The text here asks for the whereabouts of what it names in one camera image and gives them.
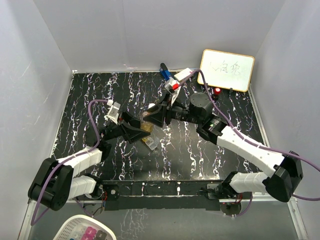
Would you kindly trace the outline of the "clear jar of yellow capsules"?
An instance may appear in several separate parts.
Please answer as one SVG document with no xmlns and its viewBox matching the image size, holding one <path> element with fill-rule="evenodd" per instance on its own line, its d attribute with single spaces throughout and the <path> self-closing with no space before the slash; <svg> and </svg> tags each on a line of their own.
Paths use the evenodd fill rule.
<svg viewBox="0 0 320 240">
<path fill-rule="evenodd" d="M 148 116 L 150 113 L 144 111 L 141 116 L 140 128 L 146 132 L 151 133 L 153 131 L 154 125 L 151 122 L 145 121 L 144 117 Z"/>
</svg>

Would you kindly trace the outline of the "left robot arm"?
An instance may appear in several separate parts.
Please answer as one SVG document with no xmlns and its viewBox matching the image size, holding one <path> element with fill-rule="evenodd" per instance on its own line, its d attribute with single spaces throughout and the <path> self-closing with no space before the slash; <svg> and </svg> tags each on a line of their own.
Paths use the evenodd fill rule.
<svg viewBox="0 0 320 240">
<path fill-rule="evenodd" d="M 142 128 L 139 119 L 127 111 L 120 114 L 117 123 L 108 117 L 105 120 L 105 126 L 86 131 L 83 150 L 60 159 L 49 157 L 42 162 L 28 190 L 31 200 L 58 211 L 68 200 L 78 196 L 88 195 L 97 200 L 103 195 L 104 188 L 95 177 L 79 174 L 108 157 L 112 146 L 109 140 L 123 137 L 132 144 L 151 134 Z"/>
</svg>

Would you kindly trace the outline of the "yellow clear weekly pill organizer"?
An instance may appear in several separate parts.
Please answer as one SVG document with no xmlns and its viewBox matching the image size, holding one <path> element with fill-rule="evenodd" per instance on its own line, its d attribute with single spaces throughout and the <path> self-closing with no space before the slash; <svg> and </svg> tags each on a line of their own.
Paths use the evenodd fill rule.
<svg viewBox="0 0 320 240">
<path fill-rule="evenodd" d="M 160 139 L 158 137 L 145 137 L 142 139 L 142 141 L 149 147 L 150 150 L 155 150 L 160 143 Z"/>
</svg>

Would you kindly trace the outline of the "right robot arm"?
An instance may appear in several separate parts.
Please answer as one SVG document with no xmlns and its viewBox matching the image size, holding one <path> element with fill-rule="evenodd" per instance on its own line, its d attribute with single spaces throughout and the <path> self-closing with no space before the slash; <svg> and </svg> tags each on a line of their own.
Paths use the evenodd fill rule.
<svg viewBox="0 0 320 240">
<path fill-rule="evenodd" d="M 256 173 L 231 172 L 210 191 L 216 196 L 233 199 L 244 192 L 258 192 L 286 203 L 303 179 L 297 154 L 272 152 L 246 135 L 236 134 L 225 119 L 213 113 L 213 104 L 205 93 L 194 93 L 187 107 L 178 101 L 172 103 L 168 93 L 147 110 L 143 120 L 158 127 L 169 125 L 172 120 L 196 124 L 196 132 L 204 140 L 234 152 L 260 169 Z"/>
</svg>

